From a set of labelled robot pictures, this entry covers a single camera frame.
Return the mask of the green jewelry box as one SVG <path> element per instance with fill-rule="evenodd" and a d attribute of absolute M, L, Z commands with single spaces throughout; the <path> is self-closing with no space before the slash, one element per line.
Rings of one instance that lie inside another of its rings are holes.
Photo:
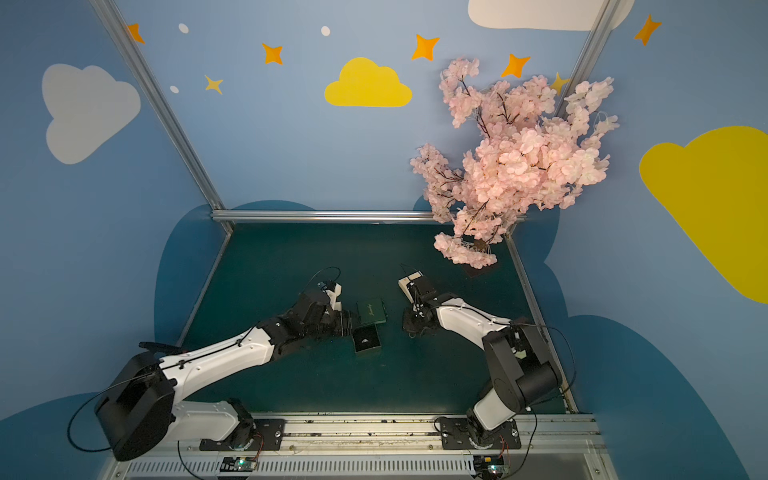
<path fill-rule="evenodd" d="M 361 327 L 383 324 L 387 321 L 386 308 L 381 298 L 358 301 L 357 309 Z"/>

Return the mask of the green jewelry box base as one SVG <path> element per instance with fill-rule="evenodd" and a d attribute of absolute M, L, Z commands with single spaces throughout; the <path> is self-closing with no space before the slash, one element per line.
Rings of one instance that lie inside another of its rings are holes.
<path fill-rule="evenodd" d="M 352 331 L 352 340 L 357 356 L 369 356 L 381 350 L 381 340 L 376 325 L 354 329 Z"/>

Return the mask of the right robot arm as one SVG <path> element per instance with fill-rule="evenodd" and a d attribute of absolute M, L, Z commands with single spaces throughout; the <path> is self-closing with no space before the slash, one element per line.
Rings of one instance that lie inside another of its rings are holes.
<path fill-rule="evenodd" d="M 441 328 L 479 347 L 490 389 L 464 418 L 437 421 L 446 450 L 519 448 L 514 415 L 556 392 L 563 382 L 541 329 L 525 318 L 484 312 L 452 293 L 439 293 L 420 272 L 398 281 L 411 307 L 403 328 L 416 335 Z"/>

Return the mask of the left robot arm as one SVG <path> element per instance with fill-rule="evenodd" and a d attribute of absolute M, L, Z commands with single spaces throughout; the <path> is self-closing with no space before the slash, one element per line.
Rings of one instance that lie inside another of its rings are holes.
<path fill-rule="evenodd" d="M 268 448 L 257 422 L 237 399 L 192 402 L 190 396 L 240 371 L 297 351 L 306 339 L 345 328 L 342 287 L 328 281 L 301 293 L 286 312 L 245 332 L 193 351 L 144 348 L 95 403 L 94 413 L 118 461 L 134 460 L 165 441 L 245 451 Z"/>

